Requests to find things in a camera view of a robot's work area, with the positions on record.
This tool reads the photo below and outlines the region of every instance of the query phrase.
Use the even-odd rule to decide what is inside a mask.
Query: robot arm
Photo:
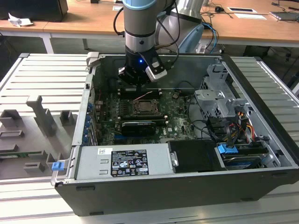
[[[178,2],[179,10],[169,11],[168,19],[163,19],[163,24],[176,39],[179,15],[185,27],[185,34],[180,40],[182,42],[184,36],[201,22],[199,10],[202,0],[123,0],[126,64],[124,68],[119,69],[119,77],[128,84],[141,88],[142,85],[167,75],[167,70],[173,66],[171,62],[161,61],[155,44],[157,40],[159,44],[172,42],[161,29],[156,32],[156,28],[158,14],[172,7],[175,2]]]
[[[126,65],[119,77],[137,88],[167,75],[155,45],[157,15],[175,0],[124,0]]]

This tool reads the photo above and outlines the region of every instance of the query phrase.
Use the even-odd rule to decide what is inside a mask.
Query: wooden desk
[[[80,38],[80,39],[109,39],[119,41],[113,30],[112,3],[100,2],[91,4],[89,0],[67,0],[68,14],[63,22],[34,21],[30,27],[13,27],[8,21],[0,21],[0,32],[3,35],[41,37],[48,53],[53,53],[50,38]],[[271,5],[275,0],[213,0],[215,4],[222,4],[226,12],[227,7],[247,7],[255,9],[258,14],[268,14],[269,11],[282,11],[281,8]],[[288,10],[289,6],[298,7],[295,2],[280,2]],[[215,6],[203,7],[204,11],[214,11]],[[272,15],[264,15],[267,20],[239,19],[234,14],[215,14],[212,18],[214,28],[219,33],[218,43],[299,47],[299,23],[277,22]],[[123,13],[117,21],[117,29],[124,30]],[[212,37],[210,30],[205,30],[201,42],[206,43]]]
[[[44,32],[116,35],[113,30],[113,1],[91,4],[90,0],[67,0],[68,14],[63,22],[48,22]],[[117,20],[117,28],[124,30],[123,13]]]
[[[214,0],[215,4],[221,4],[227,13],[231,13],[227,7],[252,8],[257,14],[268,14],[270,11],[282,12],[279,7],[273,6],[275,0]],[[280,1],[281,7],[290,11],[288,7],[299,7],[296,2]],[[215,13],[215,6],[202,7],[202,12],[211,11]],[[239,19],[236,15],[215,14],[212,18],[213,27],[219,33],[219,43],[244,44],[246,45],[265,45],[265,44],[292,44],[299,46],[299,23],[278,21],[272,15],[264,15],[267,20]],[[203,14],[206,22],[210,19]],[[210,37],[211,31],[205,30],[203,38]]]

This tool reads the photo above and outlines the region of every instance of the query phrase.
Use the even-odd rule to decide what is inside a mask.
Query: slotted metal surface
[[[288,88],[263,63],[257,62],[252,57],[232,57],[232,59],[292,139],[299,145],[298,100],[288,94]],[[233,83],[233,86],[240,97],[244,98],[237,84]]]
[[[31,54],[27,60],[36,61],[71,61],[85,60],[85,55],[40,55]],[[236,63],[256,63],[254,58],[234,58]],[[270,77],[261,68],[247,68],[246,77]],[[7,89],[0,91],[1,105],[24,106],[24,99],[30,94],[42,92],[43,103],[48,105],[73,105],[76,97],[82,96],[82,89],[55,89],[51,86],[54,83],[63,83],[55,77],[85,77],[84,71],[14,71],[10,80],[18,77],[37,77],[49,79],[51,89]],[[277,85],[276,88],[255,88],[265,101],[283,101],[290,97]],[[272,107],[271,111],[284,125],[293,124],[298,117],[299,107]],[[299,131],[289,133],[294,140],[299,140]],[[0,182],[0,221],[9,220],[9,223],[16,224],[40,224],[40,223],[105,223],[105,224],[259,224],[259,223],[299,223],[299,182],[292,185],[280,186],[263,198],[254,202],[229,203],[208,205],[200,207],[180,208],[172,210],[157,210],[146,212],[135,212],[115,215],[100,215],[92,217],[78,217],[74,215],[69,205],[60,197],[50,184],[50,180],[30,182],[28,180],[17,180],[14,183]]]
[[[0,113],[16,109],[21,116],[34,115],[26,105],[30,95],[41,95],[53,115],[61,110],[78,113],[88,74],[86,56],[30,54],[21,59],[0,91]]]

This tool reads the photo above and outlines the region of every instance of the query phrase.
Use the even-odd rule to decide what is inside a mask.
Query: blue clip
[[[64,171],[64,162],[54,162],[52,171]]]
[[[222,153],[238,153],[239,152],[236,146],[234,146],[233,148],[228,148],[226,146],[226,144],[220,144],[217,148],[218,148],[220,154],[222,154]]]

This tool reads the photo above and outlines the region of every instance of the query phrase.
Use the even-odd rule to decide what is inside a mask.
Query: computer case
[[[18,18],[61,22],[67,13],[66,0],[1,0],[0,19],[8,19],[8,13]]]

